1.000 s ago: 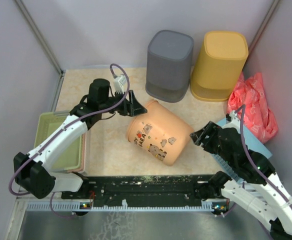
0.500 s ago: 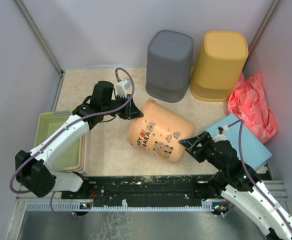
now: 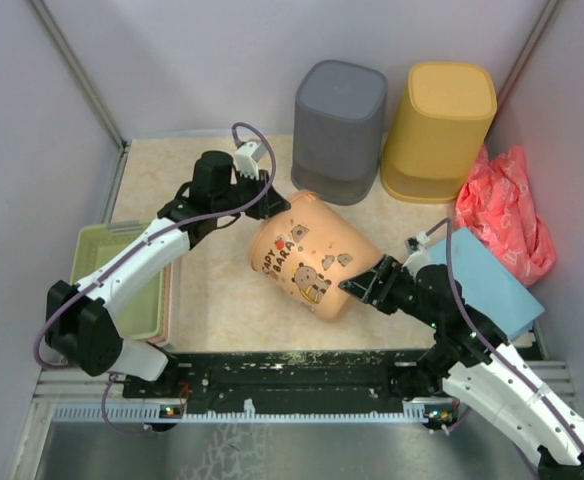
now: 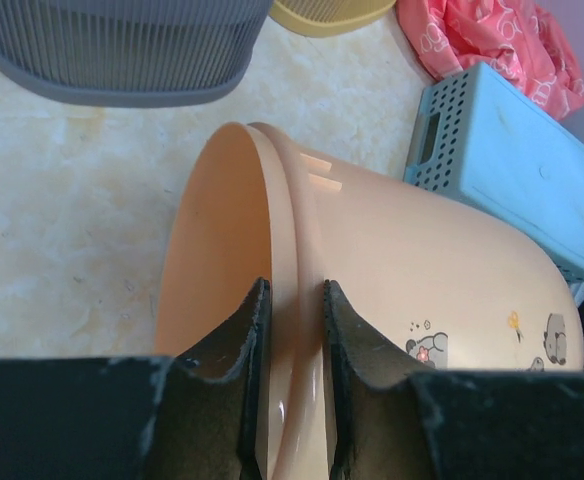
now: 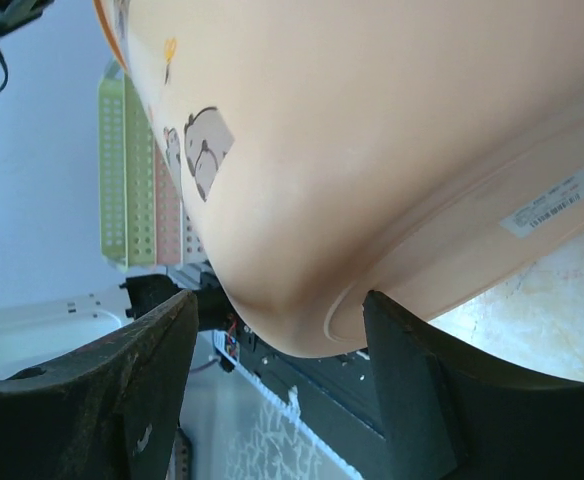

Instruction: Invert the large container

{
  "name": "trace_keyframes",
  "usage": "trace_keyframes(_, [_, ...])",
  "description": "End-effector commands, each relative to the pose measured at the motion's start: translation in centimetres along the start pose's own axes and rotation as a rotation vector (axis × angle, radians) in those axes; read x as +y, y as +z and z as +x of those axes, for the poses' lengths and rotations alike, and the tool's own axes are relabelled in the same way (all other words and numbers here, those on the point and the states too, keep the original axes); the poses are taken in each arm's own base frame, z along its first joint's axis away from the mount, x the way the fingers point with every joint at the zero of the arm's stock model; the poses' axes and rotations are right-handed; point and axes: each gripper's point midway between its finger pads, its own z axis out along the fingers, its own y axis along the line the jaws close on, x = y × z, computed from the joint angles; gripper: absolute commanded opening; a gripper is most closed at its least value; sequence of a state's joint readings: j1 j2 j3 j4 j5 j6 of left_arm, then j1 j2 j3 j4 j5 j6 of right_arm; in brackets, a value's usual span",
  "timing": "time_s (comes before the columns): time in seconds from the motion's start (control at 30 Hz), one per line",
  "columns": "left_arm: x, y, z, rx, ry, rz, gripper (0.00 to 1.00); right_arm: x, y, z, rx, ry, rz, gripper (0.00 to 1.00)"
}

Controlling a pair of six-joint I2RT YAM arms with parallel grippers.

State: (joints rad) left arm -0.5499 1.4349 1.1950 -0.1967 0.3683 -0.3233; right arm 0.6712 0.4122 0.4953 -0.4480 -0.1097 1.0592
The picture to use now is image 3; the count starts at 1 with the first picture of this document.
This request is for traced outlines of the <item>orange capybara bucket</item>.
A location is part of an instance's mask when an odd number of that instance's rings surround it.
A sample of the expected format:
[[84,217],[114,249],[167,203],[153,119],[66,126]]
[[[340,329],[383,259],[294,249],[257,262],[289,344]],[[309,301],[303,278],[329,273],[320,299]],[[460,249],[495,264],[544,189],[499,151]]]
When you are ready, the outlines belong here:
[[350,299],[339,284],[375,266],[382,252],[317,194],[299,191],[288,202],[288,210],[257,230],[250,266],[319,319],[332,322]]

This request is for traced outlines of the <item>grey mesh bin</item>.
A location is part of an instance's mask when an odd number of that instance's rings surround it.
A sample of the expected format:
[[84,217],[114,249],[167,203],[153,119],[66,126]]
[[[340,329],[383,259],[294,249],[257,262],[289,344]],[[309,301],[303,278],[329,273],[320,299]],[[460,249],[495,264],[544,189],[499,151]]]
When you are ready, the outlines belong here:
[[323,60],[295,95],[291,181],[337,205],[369,193],[379,169],[388,82],[371,68]]

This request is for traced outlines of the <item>blue plastic basket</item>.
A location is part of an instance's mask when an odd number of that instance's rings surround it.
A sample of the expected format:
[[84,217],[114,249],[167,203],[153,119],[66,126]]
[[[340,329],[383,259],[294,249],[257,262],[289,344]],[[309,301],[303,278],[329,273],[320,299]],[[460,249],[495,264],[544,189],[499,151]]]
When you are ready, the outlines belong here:
[[541,303],[466,228],[452,234],[452,263],[461,295],[516,340],[545,311]]

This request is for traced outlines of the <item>yellow mesh bin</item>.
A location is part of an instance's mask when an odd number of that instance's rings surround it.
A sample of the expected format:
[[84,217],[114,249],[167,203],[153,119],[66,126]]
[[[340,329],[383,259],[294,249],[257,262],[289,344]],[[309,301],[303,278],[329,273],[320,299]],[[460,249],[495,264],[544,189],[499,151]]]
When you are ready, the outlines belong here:
[[381,156],[391,197],[413,203],[454,200],[497,111],[490,74],[470,63],[411,67]]

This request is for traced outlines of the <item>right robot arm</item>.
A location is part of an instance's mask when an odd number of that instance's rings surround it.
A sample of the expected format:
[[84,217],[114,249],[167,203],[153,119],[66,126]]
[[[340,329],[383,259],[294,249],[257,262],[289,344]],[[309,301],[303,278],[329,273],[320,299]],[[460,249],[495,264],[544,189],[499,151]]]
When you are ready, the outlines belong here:
[[584,418],[489,317],[463,300],[449,266],[411,273],[383,256],[340,288],[384,314],[403,312],[433,328],[433,346],[399,377],[404,399],[455,398],[507,437],[539,478],[584,479]]

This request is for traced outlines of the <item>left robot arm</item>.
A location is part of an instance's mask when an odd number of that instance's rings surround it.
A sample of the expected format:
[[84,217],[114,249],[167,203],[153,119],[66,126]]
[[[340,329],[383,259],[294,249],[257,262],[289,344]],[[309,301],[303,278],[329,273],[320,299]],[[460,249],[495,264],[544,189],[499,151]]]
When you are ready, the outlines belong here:
[[47,346],[91,377],[123,374],[143,380],[158,396],[173,394],[180,384],[173,359],[147,341],[122,336],[115,320],[156,274],[219,230],[221,218],[267,220],[289,210],[273,187],[276,171],[258,165],[272,154],[264,140],[241,142],[232,154],[204,152],[191,180],[136,240],[78,282],[56,282],[48,290],[46,322],[33,345],[39,365],[53,367],[40,353]]

